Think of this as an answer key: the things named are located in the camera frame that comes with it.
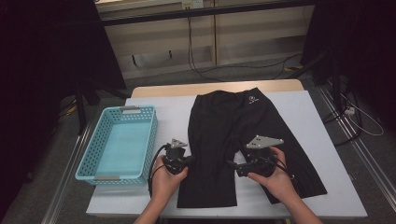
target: white logo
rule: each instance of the white logo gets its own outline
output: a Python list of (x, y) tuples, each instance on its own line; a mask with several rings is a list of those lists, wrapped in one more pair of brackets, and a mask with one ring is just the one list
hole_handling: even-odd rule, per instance
[(248, 99), (250, 101), (249, 104), (253, 104), (254, 102), (259, 100), (259, 99), (256, 99), (256, 97), (254, 97), (254, 96), (249, 96)]

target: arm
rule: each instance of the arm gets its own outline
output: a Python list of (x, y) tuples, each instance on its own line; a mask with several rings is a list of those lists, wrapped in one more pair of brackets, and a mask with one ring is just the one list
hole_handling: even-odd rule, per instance
[[(285, 163), (285, 154), (276, 147), (271, 147), (276, 157)], [(288, 208), (296, 223), (322, 223), (320, 219), (303, 202), (291, 184), (289, 176), (281, 169), (276, 168), (270, 177), (264, 177), (254, 173), (247, 175), (254, 181), (262, 184)]]
[(143, 210), (134, 224), (155, 223), (172, 195), (175, 193), (180, 182), (186, 178), (188, 172), (188, 168), (186, 167), (178, 175), (170, 174), (163, 166), (163, 156), (158, 157), (155, 161), (154, 171), (155, 170), (157, 170), (157, 172), (152, 179), (152, 197), (145, 210)]

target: plastic basket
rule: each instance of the plastic basket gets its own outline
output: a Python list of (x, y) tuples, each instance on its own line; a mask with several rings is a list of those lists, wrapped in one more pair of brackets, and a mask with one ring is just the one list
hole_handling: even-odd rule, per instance
[(104, 109), (76, 179), (91, 185), (146, 185), (157, 123), (152, 105)]

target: black pants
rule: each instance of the black pants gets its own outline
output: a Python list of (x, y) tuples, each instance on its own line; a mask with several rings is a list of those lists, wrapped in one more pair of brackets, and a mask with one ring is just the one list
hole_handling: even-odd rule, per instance
[[(285, 152), (288, 169), (296, 177), (302, 198), (327, 193), (289, 127), (257, 88), (198, 95), (191, 109), (188, 132), (196, 162), (180, 185), (179, 208), (236, 206), (234, 169), (227, 161), (233, 161), (234, 154), (256, 135), (284, 140), (277, 147)], [(262, 188), (271, 203), (278, 203)]]

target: white tabletop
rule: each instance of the white tabletop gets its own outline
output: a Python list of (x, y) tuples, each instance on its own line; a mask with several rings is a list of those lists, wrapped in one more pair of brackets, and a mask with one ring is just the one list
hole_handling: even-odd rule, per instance
[[(315, 166), (328, 194), (306, 198), (304, 201), (319, 217), (367, 217), (332, 141), (307, 91), (268, 92), (309, 160)], [(158, 130), (154, 151), (176, 138), (188, 143), (187, 127), (195, 96), (132, 98), (126, 105), (154, 105), (157, 110)], [(245, 160), (237, 153), (237, 163)], [(256, 182), (235, 174), (237, 206), (226, 208), (177, 208), (177, 193), (166, 206), (162, 217), (228, 217), (279, 218), (290, 213), (282, 204), (270, 204)], [(87, 213), (95, 216), (136, 217), (149, 201), (148, 187), (97, 186)]]

